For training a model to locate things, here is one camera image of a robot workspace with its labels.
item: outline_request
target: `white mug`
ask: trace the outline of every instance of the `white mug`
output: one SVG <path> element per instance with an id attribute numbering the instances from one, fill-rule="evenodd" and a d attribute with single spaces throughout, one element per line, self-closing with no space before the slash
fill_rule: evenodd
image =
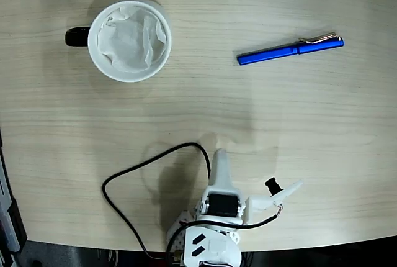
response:
<path id="1" fill-rule="evenodd" d="M 152 65 L 145 70 L 137 72 L 117 70 L 112 66 L 110 60 L 98 49 L 97 35 L 102 28 L 102 24 L 105 22 L 109 14 L 122 6 L 138 6 L 145 8 L 156 15 L 164 27 L 167 39 L 166 50 L 158 61 L 152 63 Z M 172 45 L 171 26 L 167 14 L 159 4 L 148 0 L 121 1 L 112 4 L 101 11 L 94 19 L 90 27 L 75 27 L 66 31 L 65 43 L 70 47 L 88 47 L 92 62 L 94 62 L 96 67 L 109 78 L 120 82 L 134 83 L 143 81 L 144 79 L 148 79 L 155 75 L 166 63 L 171 52 Z"/>

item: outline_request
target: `black knob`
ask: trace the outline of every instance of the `black knob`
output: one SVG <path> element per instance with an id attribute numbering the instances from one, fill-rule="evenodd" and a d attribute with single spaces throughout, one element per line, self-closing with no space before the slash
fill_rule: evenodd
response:
<path id="1" fill-rule="evenodd" d="M 269 191 L 272 194 L 272 196 L 282 191 L 282 188 L 277 184 L 277 182 L 275 182 L 274 177 L 267 180 L 265 182 L 265 185 L 267 186 L 267 188 L 269 188 Z"/>

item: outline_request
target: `blue pen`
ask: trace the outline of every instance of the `blue pen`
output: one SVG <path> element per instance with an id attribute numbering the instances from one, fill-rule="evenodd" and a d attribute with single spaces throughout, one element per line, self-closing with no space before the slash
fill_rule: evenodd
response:
<path id="1" fill-rule="evenodd" d="M 242 54 L 237 56 L 237 61 L 240 65 L 246 65 L 296 54 L 305 54 L 327 50 L 329 48 L 343 47 L 343 44 L 344 42 L 342 37 L 335 33 L 329 33 L 311 39 L 299 38 L 297 42 L 291 43 L 290 45 L 283 45 L 281 47 Z"/>

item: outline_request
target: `silver pen clip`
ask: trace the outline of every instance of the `silver pen clip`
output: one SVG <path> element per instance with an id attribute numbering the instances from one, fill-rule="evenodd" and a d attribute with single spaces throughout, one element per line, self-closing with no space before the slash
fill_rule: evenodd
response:
<path id="1" fill-rule="evenodd" d="M 335 32 L 331 32 L 322 36 L 318 36 L 315 38 L 309 38 L 309 39 L 305 39 L 305 38 L 299 38 L 298 40 L 300 42 L 305 42 L 305 43 L 310 43 L 312 45 L 314 45 L 315 43 L 319 43 L 319 42 L 323 42 L 325 40 L 329 40 L 332 38 L 339 38 L 339 40 L 341 40 L 341 37 L 339 35 L 337 35 Z"/>

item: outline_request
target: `wood grain surface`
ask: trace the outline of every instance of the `wood grain surface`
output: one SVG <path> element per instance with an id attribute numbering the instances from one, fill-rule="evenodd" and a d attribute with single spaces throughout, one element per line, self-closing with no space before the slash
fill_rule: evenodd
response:
<path id="1" fill-rule="evenodd" d="M 278 220 L 241 232 L 242 250 L 397 234 L 397 0 L 154 0 L 172 20 L 166 66 L 136 84 L 108 79 L 64 44 L 121 0 L 0 0 L 0 127 L 31 240 L 139 250 L 103 180 L 198 141 L 231 157 L 246 196 L 302 179 Z M 346 46 L 244 67 L 235 56 L 329 31 Z M 115 180 L 110 197 L 147 247 L 207 185 L 181 150 Z M 259 214 L 263 219 L 273 211 Z"/>

